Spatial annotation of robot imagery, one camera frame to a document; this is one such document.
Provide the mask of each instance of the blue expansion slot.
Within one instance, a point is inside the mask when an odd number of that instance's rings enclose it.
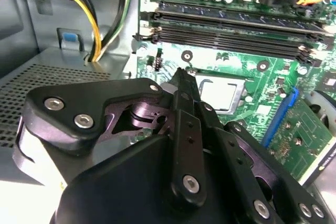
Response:
[[[277,132],[278,128],[282,120],[284,119],[288,109],[293,107],[294,103],[296,102],[299,96],[299,90],[293,88],[293,91],[289,96],[287,96],[281,103],[277,113],[275,114],[270,126],[268,127],[263,140],[261,141],[262,146],[268,147],[271,143],[275,133]]]

